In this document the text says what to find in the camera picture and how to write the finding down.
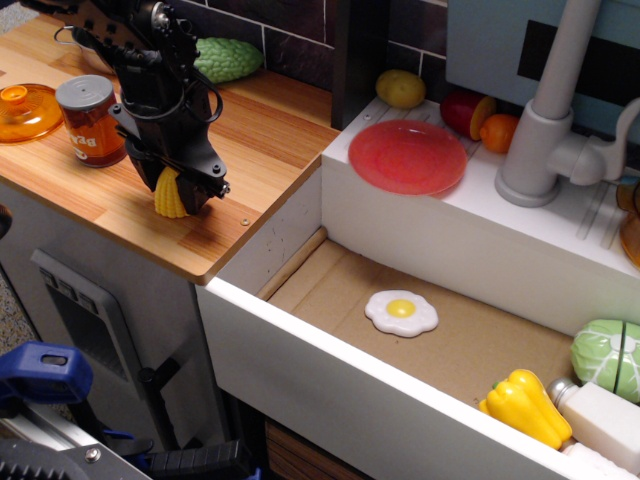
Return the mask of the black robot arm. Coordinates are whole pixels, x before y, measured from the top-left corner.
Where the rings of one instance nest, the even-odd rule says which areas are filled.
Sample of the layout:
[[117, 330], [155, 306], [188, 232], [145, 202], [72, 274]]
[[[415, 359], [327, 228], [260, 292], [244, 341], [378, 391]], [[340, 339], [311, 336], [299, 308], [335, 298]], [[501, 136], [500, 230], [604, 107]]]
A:
[[209, 141], [222, 113], [214, 84], [194, 62], [200, 53], [188, 20], [164, 1], [25, 1], [23, 7], [83, 33], [115, 73], [120, 102], [111, 107], [138, 175], [154, 190], [164, 168], [195, 215], [230, 190], [226, 166]]

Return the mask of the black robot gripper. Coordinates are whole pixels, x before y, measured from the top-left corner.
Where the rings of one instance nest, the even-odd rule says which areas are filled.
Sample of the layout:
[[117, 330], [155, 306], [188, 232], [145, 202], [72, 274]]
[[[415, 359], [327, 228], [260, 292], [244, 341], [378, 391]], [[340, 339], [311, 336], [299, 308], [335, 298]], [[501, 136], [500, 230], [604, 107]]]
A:
[[179, 172], [178, 195], [189, 215], [196, 215], [212, 198], [230, 190], [227, 168], [209, 140], [209, 129], [222, 113], [216, 87], [203, 75], [187, 81], [175, 104], [160, 110], [122, 97], [110, 108], [118, 134], [139, 177], [155, 192], [165, 167]]

